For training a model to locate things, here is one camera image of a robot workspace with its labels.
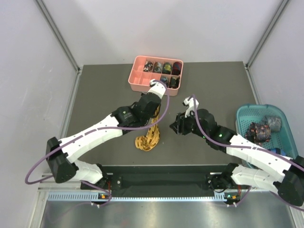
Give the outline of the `yellow patterned necktie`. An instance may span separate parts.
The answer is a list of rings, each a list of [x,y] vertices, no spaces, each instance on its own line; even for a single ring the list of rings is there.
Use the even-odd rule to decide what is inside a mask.
[[[160,131],[158,124],[153,125],[147,131],[146,135],[136,137],[135,147],[139,150],[148,152],[152,150],[160,140]]]

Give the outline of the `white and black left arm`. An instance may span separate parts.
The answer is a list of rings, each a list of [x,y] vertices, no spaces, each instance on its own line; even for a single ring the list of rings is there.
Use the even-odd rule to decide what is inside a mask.
[[[103,173],[102,165],[89,164],[79,160],[86,152],[100,144],[128,133],[126,128],[146,126],[161,104],[162,97],[152,92],[141,96],[131,106],[122,106],[109,114],[104,120],[78,134],[58,140],[47,141],[46,159],[56,183],[72,178],[87,181],[97,188],[107,185],[108,177]]]

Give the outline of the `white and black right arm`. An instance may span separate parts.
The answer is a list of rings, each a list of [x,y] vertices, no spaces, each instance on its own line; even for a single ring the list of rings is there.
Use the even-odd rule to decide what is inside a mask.
[[[248,185],[268,190],[289,206],[304,209],[304,159],[274,154],[235,131],[218,125],[206,109],[178,113],[170,128],[176,133],[195,134],[214,150],[245,160],[256,168],[230,163],[222,173],[225,187]]]

